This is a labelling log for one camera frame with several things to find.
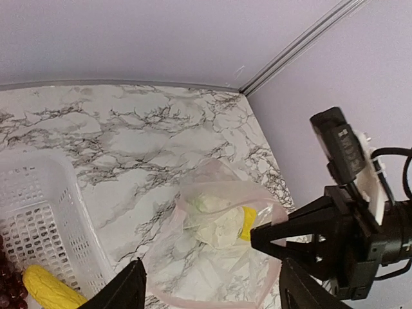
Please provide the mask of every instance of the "plastic basket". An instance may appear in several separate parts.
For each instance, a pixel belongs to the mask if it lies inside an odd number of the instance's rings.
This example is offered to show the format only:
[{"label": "plastic basket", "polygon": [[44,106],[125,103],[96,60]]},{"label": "plastic basket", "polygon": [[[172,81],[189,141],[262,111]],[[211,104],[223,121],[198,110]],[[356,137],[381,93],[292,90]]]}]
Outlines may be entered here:
[{"label": "plastic basket", "polygon": [[59,151],[0,156],[0,233],[21,270],[42,265],[88,299],[114,276],[73,166]]}]

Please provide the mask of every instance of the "gray wall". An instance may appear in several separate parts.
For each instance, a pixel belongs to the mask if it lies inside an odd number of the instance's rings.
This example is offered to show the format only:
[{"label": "gray wall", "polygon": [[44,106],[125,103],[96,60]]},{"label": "gray wall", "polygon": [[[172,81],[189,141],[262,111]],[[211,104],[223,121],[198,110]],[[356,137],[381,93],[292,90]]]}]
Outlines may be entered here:
[{"label": "gray wall", "polygon": [[[340,106],[377,147],[412,146],[412,1],[375,0],[326,33],[249,100],[297,205],[332,183],[309,118]],[[398,199],[403,159],[385,158]],[[376,283],[357,308],[410,298],[412,275]]]},{"label": "gray wall", "polygon": [[239,88],[338,2],[1,1],[0,84],[130,79]]}]

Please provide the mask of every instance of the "plastic bag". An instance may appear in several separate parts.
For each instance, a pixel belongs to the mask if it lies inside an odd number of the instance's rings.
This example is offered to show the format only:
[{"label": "plastic bag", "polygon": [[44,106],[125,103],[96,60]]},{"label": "plastic bag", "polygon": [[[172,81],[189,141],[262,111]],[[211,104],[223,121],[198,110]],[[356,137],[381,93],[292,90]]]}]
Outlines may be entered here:
[{"label": "plastic bag", "polygon": [[[237,219],[243,211],[241,226],[236,219],[228,229],[234,210]],[[219,221],[228,214],[229,220]],[[175,210],[145,255],[147,289],[180,308],[259,308],[281,262],[254,250],[248,232],[286,220],[285,210],[264,187],[241,181],[225,164],[208,160],[182,182]],[[210,231],[199,237],[209,225],[220,233],[222,246],[209,237]],[[285,240],[277,243],[285,245]]]}]

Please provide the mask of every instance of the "marble surface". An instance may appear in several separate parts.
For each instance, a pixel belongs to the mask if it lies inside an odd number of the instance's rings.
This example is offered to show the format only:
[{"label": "marble surface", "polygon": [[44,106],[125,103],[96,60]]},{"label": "marble surface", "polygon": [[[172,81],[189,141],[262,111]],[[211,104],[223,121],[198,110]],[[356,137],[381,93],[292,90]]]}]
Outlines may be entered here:
[{"label": "marble surface", "polygon": [[[118,272],[142,257],[170,215],[180,180],[204,158],[231,163],[293,210],[243,95],[154,86],[48,86],[0,92],[0,150],[64,151]],[[146,308],[165,308],[147,296]],[[265,308],[280,308],[275,286]]]}]

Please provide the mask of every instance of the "yellow object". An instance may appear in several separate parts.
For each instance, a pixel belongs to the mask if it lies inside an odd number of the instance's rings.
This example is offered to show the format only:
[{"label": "yellow object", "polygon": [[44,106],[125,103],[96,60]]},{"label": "yellow object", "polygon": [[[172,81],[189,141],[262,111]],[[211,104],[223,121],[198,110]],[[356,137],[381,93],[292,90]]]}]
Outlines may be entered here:
[{"label": "yellow object", "polygon": [[245,211],[245,221],[243,222],[243,230],[240,234],[240,239],[250,241],[250,230],[252,229],[258,214],[253,208],[243,207],[243,210]]},{"label": "yellow object", "polygon": [[87,299],[59,281],[38,265],[27,268],[23,283],[30,295],[44,309],[76,309]]}]

